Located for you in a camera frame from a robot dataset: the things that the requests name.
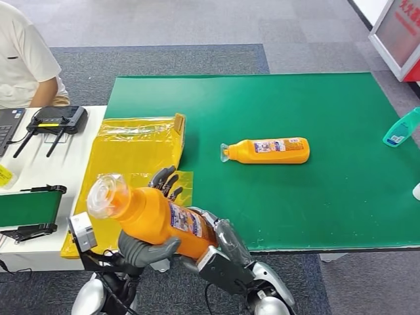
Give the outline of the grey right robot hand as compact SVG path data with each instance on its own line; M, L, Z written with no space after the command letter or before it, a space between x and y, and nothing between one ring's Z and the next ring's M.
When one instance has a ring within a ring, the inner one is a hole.
M210 248L219 248L228 260L246 268L253 260L250 253L227 219L220 219L211 212L199 207L184 207L176 203L182 191L182 186L175 190L173 186L179 179L175 166L164 167L155 173L148 184L160 191L170 210L172 227L182 232L179 238L182 241L177 252L198 262L207 254Z

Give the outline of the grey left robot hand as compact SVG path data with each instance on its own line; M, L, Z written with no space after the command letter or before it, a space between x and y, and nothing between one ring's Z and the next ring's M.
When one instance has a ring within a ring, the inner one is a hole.
M161 245L152 245L130 236L123 230L118 240L121 254L129 264L137 268L170 258L180 245L181 240L178 237L169 238Z

